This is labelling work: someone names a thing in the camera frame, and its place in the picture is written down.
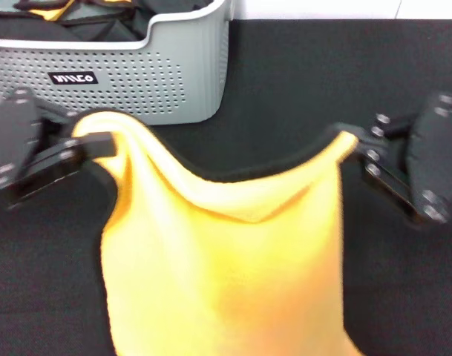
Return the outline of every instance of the perforated basket wall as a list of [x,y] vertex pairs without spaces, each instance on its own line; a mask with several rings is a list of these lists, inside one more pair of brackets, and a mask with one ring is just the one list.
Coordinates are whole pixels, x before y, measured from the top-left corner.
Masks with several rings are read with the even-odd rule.
[[[30,86],[72,111],[116,108],[150,125],[208,119],[226,82],[231,6],[216,0],[193,13],[155,16],[141,42],[0,40],[0,100]],[[48,75],[87,71],[98,84],[57,85]]]

